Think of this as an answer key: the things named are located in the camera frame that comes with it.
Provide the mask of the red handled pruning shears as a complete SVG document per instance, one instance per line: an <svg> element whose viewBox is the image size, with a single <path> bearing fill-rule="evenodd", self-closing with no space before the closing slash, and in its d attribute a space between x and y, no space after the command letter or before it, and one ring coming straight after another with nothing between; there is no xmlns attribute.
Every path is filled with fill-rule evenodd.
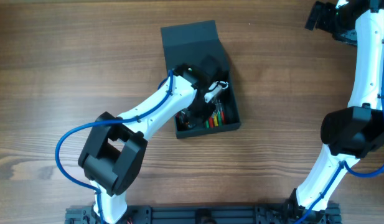
<svg viewBox="0 0 384 224"><path fill-rule="evenodd" d="M181 130L189 130L195 128L195 123L190 117L187 110L182 110L176 114L177 124Z"/></svg>

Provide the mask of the dark green box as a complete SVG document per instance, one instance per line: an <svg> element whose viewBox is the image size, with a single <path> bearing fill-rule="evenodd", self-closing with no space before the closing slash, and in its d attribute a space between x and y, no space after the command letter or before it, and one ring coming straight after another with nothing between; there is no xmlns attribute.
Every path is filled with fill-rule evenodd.
<svg viewBox="0 0 384 224"><path fill-rule="evenodd" d="M213 104L217 100L222 102L225 110L226 124L212 129L206 129L204 122L196 124L193 129L181 130L177 124L175 115L176 138L196 137L204 134L220 133L238 129L241 122L232 87L230 66L223 45L218 38L215 22L204 21L163 27L161 29L161 35L166 68L168 70L173 70L175 75L185 78L190 83L191 87L191 78L188 76L187 69L190 65L198 65L207 55L215 57L220 62L224 72L221 81L228 82L229 84L229 87L226 90L222 90L221 94L212 101ZM192 87L192 102L195 98L196 91L197 90ZM192 102L187 104L182 110L187 110Z"/></svg>

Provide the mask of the black round tape measure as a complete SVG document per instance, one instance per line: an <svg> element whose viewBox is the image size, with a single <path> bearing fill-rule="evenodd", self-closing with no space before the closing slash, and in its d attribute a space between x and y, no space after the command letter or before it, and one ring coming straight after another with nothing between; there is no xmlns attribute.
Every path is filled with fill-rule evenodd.
<svg viewBox="0 0 384 224"><path fill-rule="evenodd" d="M215 88L217 88L218 86L220 86L223 90L226 90L229 87L229 84L225 81L217 81Z"/></svg>

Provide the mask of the clear plastic screwdriver case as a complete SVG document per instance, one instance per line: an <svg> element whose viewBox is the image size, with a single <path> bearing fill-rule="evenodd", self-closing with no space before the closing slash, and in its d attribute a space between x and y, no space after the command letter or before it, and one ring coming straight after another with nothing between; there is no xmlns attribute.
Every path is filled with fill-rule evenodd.
<svg viewBox="0 0 384 224"><path fill-rule="evenodd" d="M212 129L212 128L223 126L226 124L225 110L222 105L222 102L217 100L214 104L216 108L212 113L212 115L205 122L206 129Z"/></svg>

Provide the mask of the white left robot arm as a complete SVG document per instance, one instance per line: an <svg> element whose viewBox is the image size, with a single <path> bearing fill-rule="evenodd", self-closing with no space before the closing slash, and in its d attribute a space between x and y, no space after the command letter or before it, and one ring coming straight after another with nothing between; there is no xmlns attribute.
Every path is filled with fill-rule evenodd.
<svg viewBox="0 0 384 224"><path fill-rule="evenodd" d="M155 132L181 111L189 123L208 120L222 79L220 62L208 55L199 65L170 69L162 86L133 109L118 116L105 112L96 119L78 165L96 188L93 211L100 223L117 223L126 213L126 190L139 174Z"/></svg>

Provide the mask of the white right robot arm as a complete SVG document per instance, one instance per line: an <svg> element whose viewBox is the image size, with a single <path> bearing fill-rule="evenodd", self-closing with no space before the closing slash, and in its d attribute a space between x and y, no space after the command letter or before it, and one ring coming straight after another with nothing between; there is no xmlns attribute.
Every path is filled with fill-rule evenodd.
<svg viewBox="0 0 384 224"><path fill-rule="evenodd" d="M321 126L319 157L296 189L298 207L307 213L327 208L345 174L359 178L384 173L384 164L361 173L352 167L384 145L384 1L316 1L305 28L330 33L357 49L353 90L342 110L327 114Z"/></svg>

